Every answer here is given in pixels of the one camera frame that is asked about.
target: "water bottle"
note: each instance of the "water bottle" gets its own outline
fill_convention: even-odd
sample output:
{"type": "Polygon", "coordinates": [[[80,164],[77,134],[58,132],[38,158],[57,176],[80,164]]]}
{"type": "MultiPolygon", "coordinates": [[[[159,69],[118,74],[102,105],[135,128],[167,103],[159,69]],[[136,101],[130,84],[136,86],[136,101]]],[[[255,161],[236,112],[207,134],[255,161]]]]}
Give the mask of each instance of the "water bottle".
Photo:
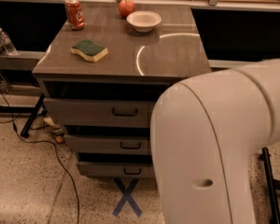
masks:
{"type": "Polygon", "coordinates": [[[16,55],[17,50],[13,46],[12,41],[9,38],[9,35],[0,28],[0,42],[3,45],[8,55],[16,55]]]}

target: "apple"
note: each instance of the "apple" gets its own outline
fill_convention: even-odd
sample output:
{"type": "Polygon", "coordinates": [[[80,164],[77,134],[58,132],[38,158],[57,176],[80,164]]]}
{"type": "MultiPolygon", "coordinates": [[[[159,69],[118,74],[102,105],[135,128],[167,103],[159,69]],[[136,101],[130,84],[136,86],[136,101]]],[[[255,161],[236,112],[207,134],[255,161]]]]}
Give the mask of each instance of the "apple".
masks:
{"type": "Polygon", "coordinates": [[[122,18],[128,17],[134,12],[134,2],[132,0],[121,0],[119,2],[119,13],[122,18]]]}

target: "sponge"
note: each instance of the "sponge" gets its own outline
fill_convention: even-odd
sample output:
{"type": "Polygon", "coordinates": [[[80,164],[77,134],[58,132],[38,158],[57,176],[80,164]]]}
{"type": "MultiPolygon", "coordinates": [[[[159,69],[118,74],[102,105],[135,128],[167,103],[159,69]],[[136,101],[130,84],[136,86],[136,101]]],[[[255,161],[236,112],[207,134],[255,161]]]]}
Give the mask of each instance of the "sponge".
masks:
{"type": "Polygon", "coordinates": [[[71,52],[83,57],[87,62],[95,63],[106,56],[108,49],[85,39],[76,43],[71,48],[71,52]]]}

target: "drawer handle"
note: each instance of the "drawer handle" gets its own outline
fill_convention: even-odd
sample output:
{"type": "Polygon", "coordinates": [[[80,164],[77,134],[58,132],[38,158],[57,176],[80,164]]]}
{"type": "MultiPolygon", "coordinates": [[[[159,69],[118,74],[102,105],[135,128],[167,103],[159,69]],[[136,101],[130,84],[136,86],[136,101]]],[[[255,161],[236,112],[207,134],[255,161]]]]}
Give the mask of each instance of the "drawer handle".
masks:
{"type": "Polygon", "coordinates": [[[133,113],[119,113],[115,108],[112,108],[112,114],[114,116],[134,117],[138,114],[138,109],[135,109],[133,113]]]}
{"type": "Polygon", "coordinates": [[[126,147],[124,146],[124,143],[123,142],[120,142],[120,147],[122,149],[139,149],[141,147],[141,142],[138,143],[138,146],[137,147],[126,147]]]}
{"type": "Polygon", "coordinates": [[[137,172],[131,172],[131,171],[127,172],[126,169],[124,168],[123,173],[126,174],[126,175],[140,175],[141,174],[141,168],[139,168],[139,171],[137,171],[137,172]]]}

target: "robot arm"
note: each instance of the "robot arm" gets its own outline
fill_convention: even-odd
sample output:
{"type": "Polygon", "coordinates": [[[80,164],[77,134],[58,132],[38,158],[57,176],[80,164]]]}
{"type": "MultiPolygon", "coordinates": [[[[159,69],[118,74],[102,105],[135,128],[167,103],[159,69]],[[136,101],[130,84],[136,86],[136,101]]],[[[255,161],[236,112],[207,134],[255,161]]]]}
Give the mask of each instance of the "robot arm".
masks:
{"type": "Polygon", "coordinates": [[[172,86],[151,120],[166,223],[256,223],[248,164],[279,140],[280,59],[172,86]]]}

